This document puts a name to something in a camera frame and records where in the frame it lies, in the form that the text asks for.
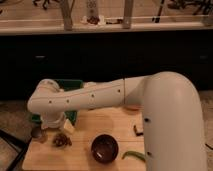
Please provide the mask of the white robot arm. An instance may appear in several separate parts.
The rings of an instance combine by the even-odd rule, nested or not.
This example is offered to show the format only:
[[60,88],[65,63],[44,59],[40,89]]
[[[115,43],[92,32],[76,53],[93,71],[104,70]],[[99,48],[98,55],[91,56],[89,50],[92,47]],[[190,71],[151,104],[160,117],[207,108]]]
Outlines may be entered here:
[[27,102],[42,125],[57,128],[66,111],[140,106],[147,171],[208,171],[202,105],[193,83],[177,72],[122,78],[62,91],[43,79]]

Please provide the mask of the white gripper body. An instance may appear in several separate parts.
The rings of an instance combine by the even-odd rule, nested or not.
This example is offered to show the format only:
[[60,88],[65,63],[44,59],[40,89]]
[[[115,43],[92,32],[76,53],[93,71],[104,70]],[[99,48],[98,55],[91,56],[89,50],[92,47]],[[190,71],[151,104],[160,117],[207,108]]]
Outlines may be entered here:
[[64,112],[53,113],[41,116],[42,129],[58,129],[64,133],[73,134],[75,131],[71,121],[66,117]]

